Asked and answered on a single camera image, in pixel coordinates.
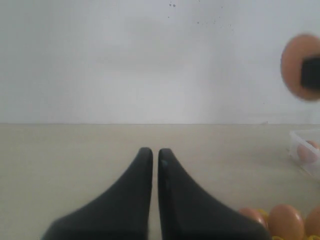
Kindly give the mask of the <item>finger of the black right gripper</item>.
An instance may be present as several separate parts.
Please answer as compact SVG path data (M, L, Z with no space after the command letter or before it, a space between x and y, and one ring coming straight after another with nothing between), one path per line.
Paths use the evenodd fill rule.
M308 57L302 61L300 83L303 88L320 87L319 57Z

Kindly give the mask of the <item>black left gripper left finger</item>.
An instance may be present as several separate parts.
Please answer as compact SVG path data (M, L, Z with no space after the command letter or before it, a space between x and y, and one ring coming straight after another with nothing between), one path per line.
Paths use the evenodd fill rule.
M55 220L44 240L146 240L152 194L153 153L139 149L123 175L82 208Z

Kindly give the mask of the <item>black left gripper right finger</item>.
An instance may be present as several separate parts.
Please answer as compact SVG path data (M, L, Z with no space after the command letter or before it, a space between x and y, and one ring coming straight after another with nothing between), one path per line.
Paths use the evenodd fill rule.
M224 205L197 184L169 148L158 153L157 175L162 239L271 239L262 224Z

